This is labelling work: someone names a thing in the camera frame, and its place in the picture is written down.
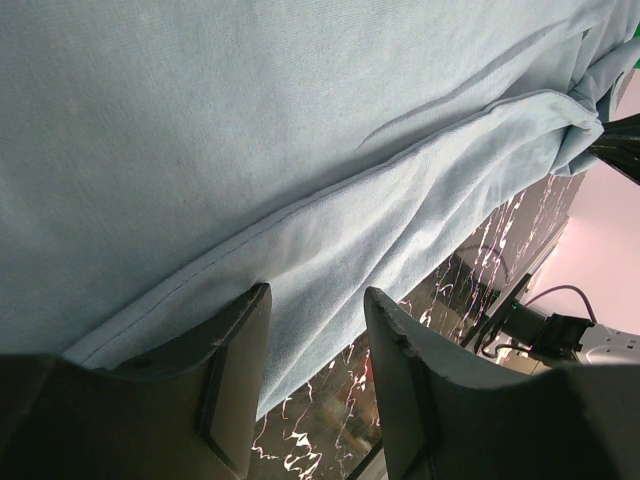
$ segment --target light blue cloth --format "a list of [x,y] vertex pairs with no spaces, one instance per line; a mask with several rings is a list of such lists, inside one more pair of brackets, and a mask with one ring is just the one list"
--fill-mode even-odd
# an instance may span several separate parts
[[111,366],[266,281],[265,412],[364,329],[365,287],[401,297],[592,161],[639,20],[632,0],[3,2],[0,350]]

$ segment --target pink wall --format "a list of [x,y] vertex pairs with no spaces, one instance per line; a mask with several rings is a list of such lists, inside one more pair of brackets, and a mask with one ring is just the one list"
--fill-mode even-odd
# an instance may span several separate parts
[[[640,113],[640,71],[618,106],[617,117]],[[591,169],[569,210],[555,252],[532,282],[526,298],[571,284],[591,301],[598,321],[640,334],[640,187],[600,164]],[[586,317],[574,292],[554,292],[536,302],[545,313]]]

